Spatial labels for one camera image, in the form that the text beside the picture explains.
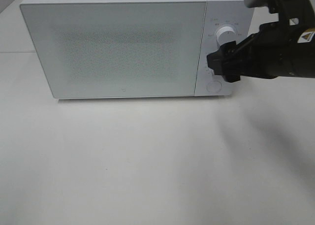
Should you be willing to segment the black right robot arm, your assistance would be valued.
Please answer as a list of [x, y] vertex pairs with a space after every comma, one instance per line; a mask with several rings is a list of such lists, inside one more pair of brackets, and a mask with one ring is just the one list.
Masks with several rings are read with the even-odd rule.
[[263, 24], [242, 42], [225, 43], [208, 54], [207, 65], [228, 83], [240, 81], [242, 76], [314, 78], [315, 34], [306, 26]]

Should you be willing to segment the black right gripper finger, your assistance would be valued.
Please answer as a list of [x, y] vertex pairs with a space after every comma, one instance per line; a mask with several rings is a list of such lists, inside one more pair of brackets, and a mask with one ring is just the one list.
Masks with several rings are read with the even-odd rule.
[[240, 64], [242, 55], [228, 51], [216, 51], [207, 55], [207, 65], [214, 75], [221, 76], [225, 82], [234, 83], [241, 80]]
[[220, 46], [219, 55], [221, 57], [234, 57], [237, 55], [236, 41], [228, 42]]

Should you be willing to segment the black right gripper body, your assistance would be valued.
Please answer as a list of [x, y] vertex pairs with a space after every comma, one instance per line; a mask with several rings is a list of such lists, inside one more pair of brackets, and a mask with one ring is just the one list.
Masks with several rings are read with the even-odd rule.
[[263, 24], [259, 32], [237, 44], [237, 54], [242, 55], [240, 75], [262, 79], [289, 77], [293, 72], [289, 60], [291, 38], [289, 29], [278, 22]]

